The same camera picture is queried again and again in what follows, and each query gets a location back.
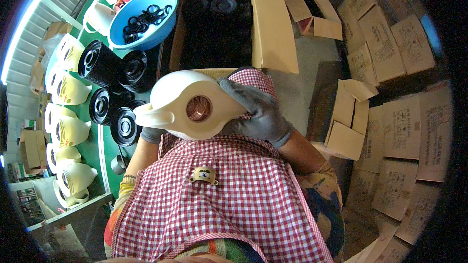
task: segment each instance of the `kettle spout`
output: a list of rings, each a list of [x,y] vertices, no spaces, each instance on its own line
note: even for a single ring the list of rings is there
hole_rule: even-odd
[[[165,129],[166,125],[174,122],[174,114],[171,111],[153,109],[150,103],[139,106],[133,110],[135,123],[143,127]]]

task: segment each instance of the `box flap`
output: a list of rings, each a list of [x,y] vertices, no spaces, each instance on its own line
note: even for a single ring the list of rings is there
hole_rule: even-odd
[[[361,155],[363,143],[363,134],[339,122],[333,121],[330,138],[327,144],[328,149],[357,161]]]
[[[309,8],[304,0],[284,0],[294,22],[312,17]]]
[[[331,21],[341,23],[340,17],[336,14],[335,9],[331,5],[329,0],[314,0],[317,3],[320,11],[322,12],[323,16]]]
[[[341,23],[328,19],[313,17],[313,35],[343,41]]]
[[[333,106],[333,113],[331,115],[327,137],[325,138],[325,146],[328,146],[328,139],[330,138],[333,120],[338,121],[347,127],[351,127],[355,100],[356,99],[351,94],[349,94],[349,92],[344,87],[343,80],[338,79],[335,104]]]
[[[369,118],[369,100],[357,101],[354,104],[354,118],[352,129],[356,132],[366,135],[367,120]]]
[[[252,66],[299,73],[293,27],[284,0],[252,0],[254,49]]]
[[[346,90],[359,102],[367,100],[379,93],[375,86],[365,84],[359,80],[346,79],[343,80],[343,84]]]

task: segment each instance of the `kettle handle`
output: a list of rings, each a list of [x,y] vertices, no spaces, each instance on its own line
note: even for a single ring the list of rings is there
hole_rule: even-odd
[[[161,126],[174,122],[174,114],[171,111],[153,109],[151,103],[139,106],[135,108],[133,112],[136,117],[135,123],[143,127],[162,128]]]
[[[99,30],[91,31],[88,28],[88,15],[86,13],[85,13],[85,16],[83,18],[83,27],[85,28],[86,32],[89,32],[91,34],[99,31]]]

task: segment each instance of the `gloved hand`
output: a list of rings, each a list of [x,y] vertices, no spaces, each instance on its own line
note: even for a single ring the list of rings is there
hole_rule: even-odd
[[[294,127],[284,119],[270,94],[229,79],[220,79],[218,82],[223,91],[253,115],[249,120],[229,121],[221,133],[242,133],[251,138],[268,140],[276,148],[282,147],[289,140]]]
[[[161,135],[167,133],[164,129],[143,127],[140,133],[140,137],[149,143],[159,144],[161,141]]]

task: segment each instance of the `open cardboard box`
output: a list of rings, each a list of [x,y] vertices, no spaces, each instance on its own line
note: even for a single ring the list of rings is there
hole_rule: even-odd
[[[23,129],[20,136],[20,153],[25,173],[36,175],[47,168],[44,131]]]
[[[354,79],[338,80],[327,136],[325,140],[312,140],[314,147],[359,160],[367,129],[368,99],[378,93],[374,86]]]
[[[295,23],[297,23],[302,35],[319,36],[343,40],[340,17],[329,0],[313,0],[320,9],[311,13],[304,0],[285,0],[286,6],[291,13]]]
[[[299,73],[293,27],[284,0],[252,0],[252,66],[284,72]],[[172,44],[169,70],[180,69],[180,55],[187,29],[181,12],[178,14]],[[236,68],[207,68],[196,71],[211,77],[226,77]]]

